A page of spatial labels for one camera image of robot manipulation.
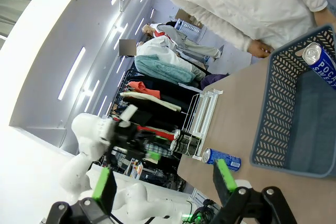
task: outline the teal blanket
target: teal blanket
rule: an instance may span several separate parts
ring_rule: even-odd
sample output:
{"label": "teal blanket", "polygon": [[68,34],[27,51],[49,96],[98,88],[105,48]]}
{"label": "teal blanket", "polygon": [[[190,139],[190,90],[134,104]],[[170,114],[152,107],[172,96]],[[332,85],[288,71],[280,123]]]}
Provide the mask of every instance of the teal blanket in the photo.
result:
{"label": "teal blanket", "polygon": [[134,59],[134,64],[139,72],[174,84],[189,84],[195,79],[195,74],[173,64],[162,62],[157,55],[138,55]]}

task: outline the screw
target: screw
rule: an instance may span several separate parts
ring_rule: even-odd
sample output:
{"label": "screw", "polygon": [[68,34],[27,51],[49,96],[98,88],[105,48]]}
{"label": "screw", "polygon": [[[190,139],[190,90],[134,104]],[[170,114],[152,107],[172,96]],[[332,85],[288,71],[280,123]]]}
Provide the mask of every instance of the screw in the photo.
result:
{"label": "screw", "polygon": [[239,189],[238,193],[241,194],[241,195],[244,195],[246,193],[246,190],[243,189],[243,188]]}
{"label": "screw", "polygon": [[273,189],[268,189],[266,192],[267,192],[267,194],[269,194],[269,195],[272,195],[272,194],[274,193]]}

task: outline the gray basket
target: gray basket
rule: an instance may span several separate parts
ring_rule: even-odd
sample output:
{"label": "gray basket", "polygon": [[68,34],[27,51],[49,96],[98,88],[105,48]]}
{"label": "gray basket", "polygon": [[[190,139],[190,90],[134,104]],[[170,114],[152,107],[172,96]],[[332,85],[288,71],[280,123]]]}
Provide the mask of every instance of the gray basket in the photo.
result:
{"label": "gray basket", "polygon": [[315,41],[336,61],[334,40],[326,25],[270,56],[252,165],[318,178],[336,175],[336,91],[297,56]]}

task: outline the can lid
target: can lid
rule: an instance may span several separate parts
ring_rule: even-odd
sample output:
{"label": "can lid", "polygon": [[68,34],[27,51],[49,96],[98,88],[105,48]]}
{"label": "can lid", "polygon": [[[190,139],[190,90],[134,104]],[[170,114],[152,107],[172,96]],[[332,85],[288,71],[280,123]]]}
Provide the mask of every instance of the can lid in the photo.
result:
{"label": "can lid", "polygon": [[320,45],[312,42],[303,51],[302,58],[308,65],[313,65],[320,59],[321,52]]}
{"label": "can lid", "polygon": [[206,162],[208,162],[209,159],[210,159],[210,149],[207,148],[207,149],[205,149],[205,151],[202,154],[202,162],[206,163]]}
{"label": "can lid", "polygon": [[170,150],[171,150],[171,151],[175,150],[176,145],[177,145],[177,141],[176,141],[176,140],[173,140],[172,143],[170,144]]}
{"label": "can lid", "polygon": [[174,140],[179,139],[180,135],[181,135],[181,131],[180,130],[176,130],[175,133],[174,133]]}

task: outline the purple cloth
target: purple cloth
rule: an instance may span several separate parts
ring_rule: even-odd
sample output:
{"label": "purple cloth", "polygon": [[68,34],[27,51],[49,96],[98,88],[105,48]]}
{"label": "purple cloth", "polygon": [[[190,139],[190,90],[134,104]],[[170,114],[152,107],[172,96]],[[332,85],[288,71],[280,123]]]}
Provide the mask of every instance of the purple cloth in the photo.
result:
{"label": "purple cloth", "polygon": [[201,81],[201,89],[203,90],[206,86],[210,84],[222,80],[223,78],[229,76],[229,74],[209,74],[208,76],[204,77]]}

